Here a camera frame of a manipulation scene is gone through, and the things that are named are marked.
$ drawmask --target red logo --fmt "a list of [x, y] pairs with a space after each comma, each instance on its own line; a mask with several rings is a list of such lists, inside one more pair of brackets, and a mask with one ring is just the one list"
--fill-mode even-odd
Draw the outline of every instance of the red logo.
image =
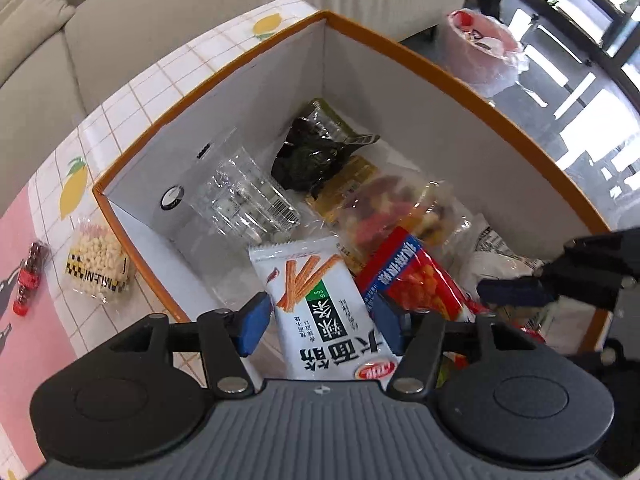
[[355, 378], [363, 381], [382, 379], [396, 370], [396, 363], [391, 360], [380, 360], [363, 364], [356, 370]]

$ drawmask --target beige sofa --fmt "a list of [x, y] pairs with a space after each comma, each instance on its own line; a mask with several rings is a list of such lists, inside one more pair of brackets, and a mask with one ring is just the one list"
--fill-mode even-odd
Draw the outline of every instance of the beige sofa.
[[[67, 1], [75, 15], [0, 87], [0, 214], [60, 141], [124, 83], [206, 30], [272, 0]], [[463, 3], [307, 1], [396, 40]]]

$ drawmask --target snack bag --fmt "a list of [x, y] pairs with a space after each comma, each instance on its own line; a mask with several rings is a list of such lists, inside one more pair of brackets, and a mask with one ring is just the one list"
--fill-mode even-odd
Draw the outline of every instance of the snack bag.
[[389, 166], [360, 186], [338, 213], [340, 239], [356, 274], [396, 226], [434, 248], [461, 220], [449, 186], [400, 166]]
[[324, 99], [314, 99], [293, 119], [273, 161], [271, 176], [284, 189], [303, 191], [316, 198], [324, 183], [342, 169], [353, 152], [379, 138], [357, 134]]
[[452, 277], [401, 227], [380, 245], [357, 275], [356, 285], [368, 308], [376, 294], [385, 292], [407, 310], [437, 310], [453, 321], [475, 319]]
[[380, 380], [398, 359], [369, 317], [337, 250], [337, 238], [249, 249], [275, 304], [275, 319], [295, 380]]
[[129, 257], [111, 229], [89, 219], [74, 230], [65, 272], [65, 288], [103, 303], [119, 298], [133, 274]]
[[[476, 286], [481, 280], [510, 280], [530, 276], [544, 262], [515, 254], [481, 214], [473, 218], [468, 239], [471, 250], [460, 255], [461, 267], [457, 282], [474, 301], [481, 301]], [[517, 327], [538, 332], [548, 313], [547, 307], [492, 307], [501, 319]]]
[[481, 214], [473, 218], [473, 227], [467, 240], [471, 247], [465, 254], [460, 254], [462, 262], [458, 283], [476, 301], [480, 301], [476, 292], [480, 280], [506, 280], [529, 276], [544, 263], [535, 258], [518, 256], [511, 251]]
[[326, 222], [336, 221], [344, 202], [367, 180], [378, 172], [378, 168], [367, 159], [353, 155], [344, 167], [327, 181], [316, 198], [306, 196], [309, 204]]

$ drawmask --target barcode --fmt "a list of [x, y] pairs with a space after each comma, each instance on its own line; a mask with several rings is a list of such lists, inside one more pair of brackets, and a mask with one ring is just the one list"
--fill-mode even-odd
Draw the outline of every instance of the barcode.
[[542, 322], [544, 321], [546, 311], [547, 311], [546, 308], [541, 308], [540, 311], [535, 316], [532, 316], [531, 318], [529, 318], [529, 320], [525, 324], [525, 327], [529, 328], [530, 330], [535, 330], [535, 331], [539, 330], [540, 327], [542, 326]]
[[300, 224], [300, 216], [289, 204], [277, 198], [269, 208], [268, 216], [271, 216], [279, 227], [285, 231], [293, 229]]

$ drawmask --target pink plastic bag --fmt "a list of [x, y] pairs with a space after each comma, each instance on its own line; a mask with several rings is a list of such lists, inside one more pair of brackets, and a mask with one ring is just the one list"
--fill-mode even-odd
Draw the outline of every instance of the pink plastic bag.
[[[444, 67], [484, 97], [514, 85], [520, 72], [529, 69], [529, 59], [511, 31], [475, 10], [449, 14], [438, 42]], [[496, 48], [489, 50], [488, 44]]]

